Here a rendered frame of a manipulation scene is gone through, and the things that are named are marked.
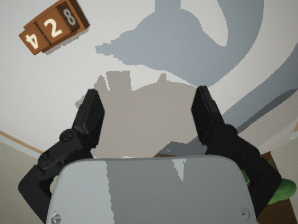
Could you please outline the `brown wooden digit cube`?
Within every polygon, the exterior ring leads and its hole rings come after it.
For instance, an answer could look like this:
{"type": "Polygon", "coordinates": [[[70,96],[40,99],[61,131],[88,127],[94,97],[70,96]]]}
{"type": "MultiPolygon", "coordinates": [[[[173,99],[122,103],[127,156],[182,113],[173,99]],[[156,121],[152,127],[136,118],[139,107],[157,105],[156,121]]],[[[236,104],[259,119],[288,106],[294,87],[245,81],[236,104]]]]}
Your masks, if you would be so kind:
{"type": "Polygon", "coordinates": [[[48,40],[36,22],[20,33],[19,38],[23,41],[33,55],[38,54],[51,45],[51,42],[48,40]]]}
{"type": "Polygon", "coordinates": [[[52,9],[36,23],[51,44],[70,35],[80,26],[67,3],[52,9]]]}

